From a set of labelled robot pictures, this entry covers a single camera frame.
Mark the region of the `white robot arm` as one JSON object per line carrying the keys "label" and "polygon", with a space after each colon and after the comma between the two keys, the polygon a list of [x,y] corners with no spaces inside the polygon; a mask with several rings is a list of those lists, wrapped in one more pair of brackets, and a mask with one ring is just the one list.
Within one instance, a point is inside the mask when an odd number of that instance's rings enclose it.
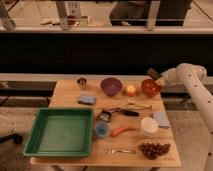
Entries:
{"label": "white robot arm", "polygon": [[181,63],[176,68],[170,68],[161,74],[149,68],[147,74],[161,86],[178,83],[184,85],[211,134],[211,145],[204,171],[213,171],[213,95],[202,83],[207,77],[207,70],[200,65]]}

